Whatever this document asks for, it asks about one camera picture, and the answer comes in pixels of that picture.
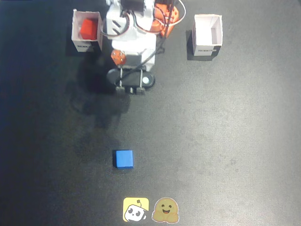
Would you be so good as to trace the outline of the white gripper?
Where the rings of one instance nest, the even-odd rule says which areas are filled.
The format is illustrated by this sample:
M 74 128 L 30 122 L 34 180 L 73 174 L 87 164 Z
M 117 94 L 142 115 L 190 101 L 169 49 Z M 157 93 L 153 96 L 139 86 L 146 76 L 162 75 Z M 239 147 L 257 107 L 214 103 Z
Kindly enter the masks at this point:
M 144 71 L 150 71 L 155 64 L 157 37 L 145 34 L 135 40 L 113 40 L 111 58 L 117 67 L 134 69 L 142 65 Z

